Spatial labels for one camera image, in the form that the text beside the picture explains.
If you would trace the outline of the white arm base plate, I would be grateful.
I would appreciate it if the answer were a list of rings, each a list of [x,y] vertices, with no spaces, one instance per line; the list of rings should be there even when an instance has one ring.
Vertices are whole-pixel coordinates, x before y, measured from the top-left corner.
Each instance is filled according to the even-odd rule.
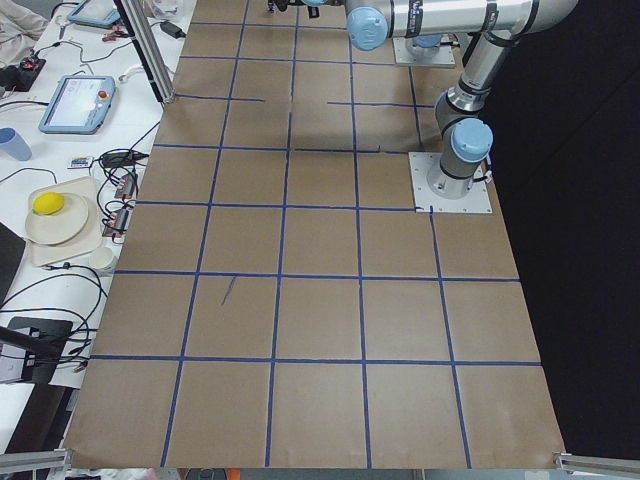
[[[470,190],[460,199],[448,199],[436,194],[428,184],[427,174],[441,154],[437,152],[409,152],[409,165],[414,209],[424,213],[492,214],[493,208],[485,180],[472,182]]]

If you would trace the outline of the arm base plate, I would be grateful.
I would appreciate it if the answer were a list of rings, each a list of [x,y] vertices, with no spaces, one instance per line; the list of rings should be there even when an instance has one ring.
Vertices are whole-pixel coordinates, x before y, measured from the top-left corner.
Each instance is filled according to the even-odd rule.
[[[452,47],[442,43],[424,48],[414,45],[411,39],[394,38],[393,48],[397,65],[447,69],[456,66]]]

